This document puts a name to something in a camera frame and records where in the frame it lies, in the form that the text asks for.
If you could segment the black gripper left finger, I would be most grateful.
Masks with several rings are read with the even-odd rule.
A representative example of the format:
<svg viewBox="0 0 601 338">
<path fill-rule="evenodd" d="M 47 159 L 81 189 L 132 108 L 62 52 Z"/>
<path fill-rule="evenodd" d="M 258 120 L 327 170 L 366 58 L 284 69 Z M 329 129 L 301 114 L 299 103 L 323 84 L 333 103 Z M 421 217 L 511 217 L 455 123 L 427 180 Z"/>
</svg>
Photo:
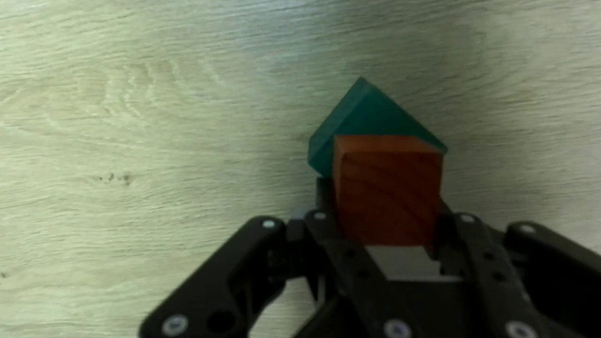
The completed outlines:
<svg viewBox="0 0 601 338">
<path fill-rule="evenodd" d="M 318 182 L 314 210 L 248 219 L 143 319 L 139 338 L 248 338 L 295 277 L 318 302 L 295 338 L 385 338 L 376 294 L 385 277 L 336 227 L 329 178 Z"/>
</svg>

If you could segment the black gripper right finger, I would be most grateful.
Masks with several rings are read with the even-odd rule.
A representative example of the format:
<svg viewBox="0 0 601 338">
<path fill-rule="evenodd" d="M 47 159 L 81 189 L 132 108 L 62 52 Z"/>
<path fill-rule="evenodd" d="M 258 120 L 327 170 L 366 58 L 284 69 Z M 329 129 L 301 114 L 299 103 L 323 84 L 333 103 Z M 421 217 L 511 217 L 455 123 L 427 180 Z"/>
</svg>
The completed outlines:
<svg viewBox="0 0 601 338">
<path fill-rule="evenodd" d="M 601 338 L 601 255 L 543 223 L 498 230 L 443 204 L 434 257 L 464 281 L 475 338 Z"/>
</svg>

